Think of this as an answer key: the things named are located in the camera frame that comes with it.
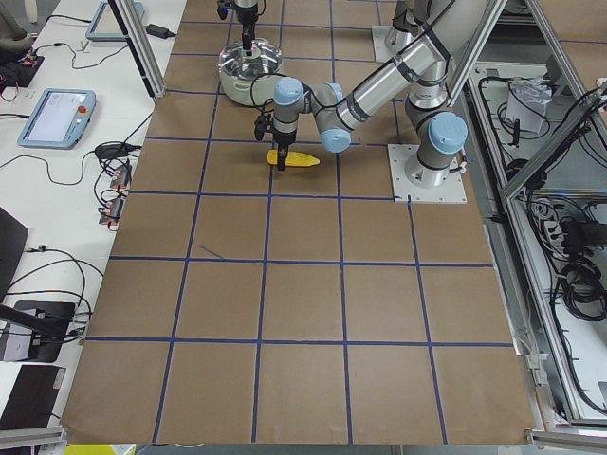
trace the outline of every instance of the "white desk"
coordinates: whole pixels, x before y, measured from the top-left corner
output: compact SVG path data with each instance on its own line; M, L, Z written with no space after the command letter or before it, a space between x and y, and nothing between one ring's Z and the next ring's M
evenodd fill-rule
M140 0L145 9L143 22L154 23L177 31L186 0ZM89 19L99 5L99 0L62 0L55 14L64 14ZM76 66L94 64L104 56L115 52L124 43L87 43L84 38L86 25L67 19L53 18L43 29L35 47L67 43L77 50ZM164 73L173 39L160 40L150 37L158 65ZM81 88L97 94L97 107L82 140L73 150L24 149L16 145L25 121L20 118L0 119L0 163L17 155L35 155L50 162L50 172L55 180L72 182L80 176L81 158L98 144L109 140L124 140L154 109L138 74L133 57L128 49L109 58L100 66L74 70L71 68L72 54L65 46L40 50L46 57L43 65L28 88L19 90L13 102L0 100L0 113L29 115L42 92L53 88ZM13 89L7 89L5 98L10 99ZM147 124L130 140L141 144ZM29 228L28 246L47 245L70 252L76 258L89 261L101 270L105 269L114 242L114 233L98 224L99 206L93 193L93 184L101 171L95 156L85 160L83 182L74 187L63 187L50 183L46 177L45 164L41 161L22 158L0 169L0 206ZM100 189L108 187L109 179L103 178ZM65 259L57 253L24 254L16 277L42 264ZM84 266L86 292L84 296L94 305L101 277ZM81 277L76 265L64 263L54 265L18 283L11 291L35 289L63 289L80 292ZM8 296L5 303L12 306L18 300L70 300L59 294L35 296ZM61 415L67 400L74 372L81 353L81 346L69 343L63 346L55 365L65 367L66 375L54 413ZM0 412L9 398L19 364L0 362Z

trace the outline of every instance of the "grid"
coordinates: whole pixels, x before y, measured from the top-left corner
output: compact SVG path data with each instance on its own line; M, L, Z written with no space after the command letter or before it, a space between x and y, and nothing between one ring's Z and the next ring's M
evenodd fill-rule
M318 25L291 25L286 16L302 3L270 0L268 11L280 16L258 27L284 49L287 70L330 64L332 81L341 82L348 64L375 66L368 49L347 47L342 33L356 32L356 40L366 23L385 23L394 2L308 5L325 9L328 21L312 14L305 20ZM271 142L247 138L251 111L228 101L214 72L198 86L200 63L240 33L233 17L222 24L204 8L189 3L177 36L170 93L157 104L64 415L71 441L522 442L532 420L471 189L462 207L392 202L385 144L414 140L400 100L343 155L323 154L303 121L293 149L318 155L318 169L279 174L264 165L260 151ZM350 17L345 9L373 14ZM346 19L360 27L342 27ZM328 32L328 56L286 54L300 42L287 38L293 29ZM364 74L348 75L346 90ZM449 320L460 309L444 307L445 288L447 299L459 293L453 300L470 327ZM397 299L397 311L388 307L396 293L412 296ZM117 350L122 355L110 354ZM91 398L91 390L106 393ZM198 409L188 404L196 400Z

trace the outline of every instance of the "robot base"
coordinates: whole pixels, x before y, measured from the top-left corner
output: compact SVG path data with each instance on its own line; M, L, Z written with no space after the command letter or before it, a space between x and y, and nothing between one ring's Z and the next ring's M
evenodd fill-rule
M450 173L445 183L440 187L426 190L414 184L405 174L405 163L410 156L417 153L418 145L388 145L392 188L395 202L411 202L414 204L466 204L466 190L460 173Z
M373 49L376 53L376 62L385 63L392 59L395 54L413 40L411 35L399 33L398 40L394 47L386 45L386 36L390 32L390 26L372 26L371 35L373 36Z

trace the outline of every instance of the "tablet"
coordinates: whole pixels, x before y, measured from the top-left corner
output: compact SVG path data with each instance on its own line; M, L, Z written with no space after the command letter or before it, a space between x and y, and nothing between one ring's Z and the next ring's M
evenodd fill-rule
M145 13L143 4L135 2L135 9L137 10L139 19L143 19L143 14ZM118 22L116 22L114 12L112 12L107 2L100 3L93 16L93 20L86 30L85 36L91 41L124 41L124 36Z
M69 149L80 140L95 109L90 90L48 88L17 139L22 147Z

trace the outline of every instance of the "pot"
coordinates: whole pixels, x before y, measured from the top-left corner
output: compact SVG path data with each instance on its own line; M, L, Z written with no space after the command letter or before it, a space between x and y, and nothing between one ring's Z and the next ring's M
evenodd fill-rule
M263 75L282 72L283 54L278 47L262 38L253 40L251 53L250 57L245 54L240 41L227 46L219 55L219 80L226 95L234 102L252 106L254 101L261 106L264 101L272 99L274 87L280 79L280 76Z

